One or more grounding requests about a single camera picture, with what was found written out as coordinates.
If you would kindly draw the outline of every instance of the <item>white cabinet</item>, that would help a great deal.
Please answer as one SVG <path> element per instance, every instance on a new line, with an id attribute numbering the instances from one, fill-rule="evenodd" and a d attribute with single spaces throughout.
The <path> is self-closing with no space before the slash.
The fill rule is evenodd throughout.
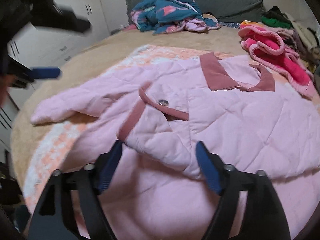
<path id="1" fill-rule="evenodd" d="M 65 30 L 35 28 L 27 24 L 8 43 L 9 55 L 26 67 L 60 67 L 81 50 L 109 36 L 100 0 L 54 0 L 62 7 L 71 7 L 77 16 L 89 19 L 92 30 L 86 34 Z M 37 81 L 27 90 L 12 88 L 9 94 L 17 106 L 38 89 L 42 81 Z"/>
<path id="2" fill-rule="evenodd" d="M 10 134 L 12 130 L 12 122 L 18 113 L 17 108 L 12 101 L 7 98 L 4 105 L 0 107 L 0 149 L 4 147 L 10 150 Z"/>

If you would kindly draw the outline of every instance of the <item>green clothing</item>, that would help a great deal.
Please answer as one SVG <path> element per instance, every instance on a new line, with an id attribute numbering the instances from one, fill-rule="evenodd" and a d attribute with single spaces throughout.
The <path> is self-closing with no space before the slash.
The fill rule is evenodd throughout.
<path id="1" fill-rule="evenodd" d="M 267 17 L 262 16 L 262 22 L 269 27 L 277 27 L 277 28 L 285 28 L 285 29 L 291 28 L 290 24 L 281 22 L 274 18 L 269 19 Z"/>

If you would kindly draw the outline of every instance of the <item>dark pink collar trim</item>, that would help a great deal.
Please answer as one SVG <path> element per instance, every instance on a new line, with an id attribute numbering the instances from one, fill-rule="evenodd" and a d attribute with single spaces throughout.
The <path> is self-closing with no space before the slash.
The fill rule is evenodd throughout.
<path id="1" fill-rule="evenodd" d="M 241 91 L 275 91 L 275 80 L 272 74 L 262 65 L 250 65 L 261 73 L 261 80 L 251 88 L 245 88 L 233 80 L 218 62 L 213 52 L 200 56 L 201 68 L 212 91 L 238 88 Z"/>

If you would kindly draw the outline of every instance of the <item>screw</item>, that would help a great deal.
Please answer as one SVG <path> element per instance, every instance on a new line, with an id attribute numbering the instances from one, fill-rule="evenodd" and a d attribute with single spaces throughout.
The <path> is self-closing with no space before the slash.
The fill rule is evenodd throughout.
<path id="1" fill-rule="evenodd" d="M 165 99 L 161 99 L 158 101 L 158 104 L 161 105 L 161 106 L 168 106 L 169 105 L 169 102 Z"/>
<path id="2" fill-rule="evenodd" d="M 258 175 L 258 176 L 261 176 L 261 177 L 264 177 L 264 176 L 266 176 L 267 174 L 266 174 L 266 172 L 263 171 L 263 170 L 258 170 L 258 171 L 257 171 L 257 175 Z"/>
<path id="3" fill-rule="evenodd" d="M 92 163 L 86 164 L 86 165 L 83 167 L 83 169 L 84 169 L 85 171 L 91 171 L 91 170 L 94 169 L 94 164 L 92 164 Z"/>
<path id="4" fill-rule="evenodd" d="M 226 171 L 234 171 L 236 168 L 232 164 L 226 164 L 223 167 Z"/>
<path id="5" fill-rule="evenodd" d="M 54 170 L 52 173 L 53 176 L 59 176 L 60 174 L 61 174 L 60 170 Z"/>

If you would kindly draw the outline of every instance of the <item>metal snap button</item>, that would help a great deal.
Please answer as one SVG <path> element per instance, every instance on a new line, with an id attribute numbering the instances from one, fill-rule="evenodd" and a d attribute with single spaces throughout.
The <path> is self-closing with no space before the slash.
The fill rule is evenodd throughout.
<path id="1" fill-rule="evenodd" d="M 161 106 L 167 106 L 169 105 L 169 102 L 167 100 L 161 99 L 158 101 L 158 104 Z"/>

